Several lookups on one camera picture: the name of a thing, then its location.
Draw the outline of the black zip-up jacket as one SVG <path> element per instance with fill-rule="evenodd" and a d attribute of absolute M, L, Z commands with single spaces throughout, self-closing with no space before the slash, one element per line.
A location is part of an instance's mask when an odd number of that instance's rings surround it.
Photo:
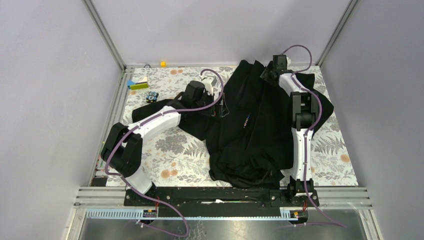
<path fill-rule="evenodd" d="M 209 175 L 237 188 L 278 188 L 282 170 L 294 164 L 290 96 L 276 82 L 263 78 L 267 67 L 243 60 L 224 86 L 229 113 L 200 111 L 204 81 L 192 80 L 177 99 L 162 99 L 136 108 L 134 122 L 164 106 L 183 109 L 179 128 L 204 141 L 210 156 Z"/>

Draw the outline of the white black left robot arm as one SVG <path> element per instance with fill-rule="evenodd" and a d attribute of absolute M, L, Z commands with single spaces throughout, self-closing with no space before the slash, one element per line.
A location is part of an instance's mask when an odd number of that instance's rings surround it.
<path fill-rule="evenodd" d="M 142 168 L 142 151 L 145 143 L 162 132 L 177 127 L 183 115 L 195 113 L 216 117 L 222 107 L 224 93 L 214 92 L 211 83 L 192 80 L 175 99 L 164 106 L 147 112 L 147 117 L 129 125 L 115 123 L 109 131 L 100 152 L 100 158 L 112 167 L 136 192 L 136 199 L 144 206 L 152 204 L 154 183 Z"/>

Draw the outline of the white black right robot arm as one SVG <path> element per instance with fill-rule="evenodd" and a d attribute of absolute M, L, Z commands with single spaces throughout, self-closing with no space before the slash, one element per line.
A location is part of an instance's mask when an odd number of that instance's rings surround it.
<path fill-rule="evenodd" d="M 312 138 L 322 116 L 322 104 L 315 91 L 304 86 L 288 69 L 285 54 L 272 56 L 261 78 L 283 89 L 289 97 L 289 123 L 293 137 L 293 167 L 286 187 L 285 201 L 303 208 L 318 207 L 310 166 Z"/>

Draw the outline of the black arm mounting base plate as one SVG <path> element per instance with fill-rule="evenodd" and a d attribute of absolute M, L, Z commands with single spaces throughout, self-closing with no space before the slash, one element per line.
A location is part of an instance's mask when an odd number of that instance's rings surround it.
<path fill-rule="evenodd" d="M 143 198 L 132 189 L 124 206 L 152 207 L 159 217 L 172 218 L 289 218 L 304 208 L 286 202 L 286 188 L 154 187 Z"/>

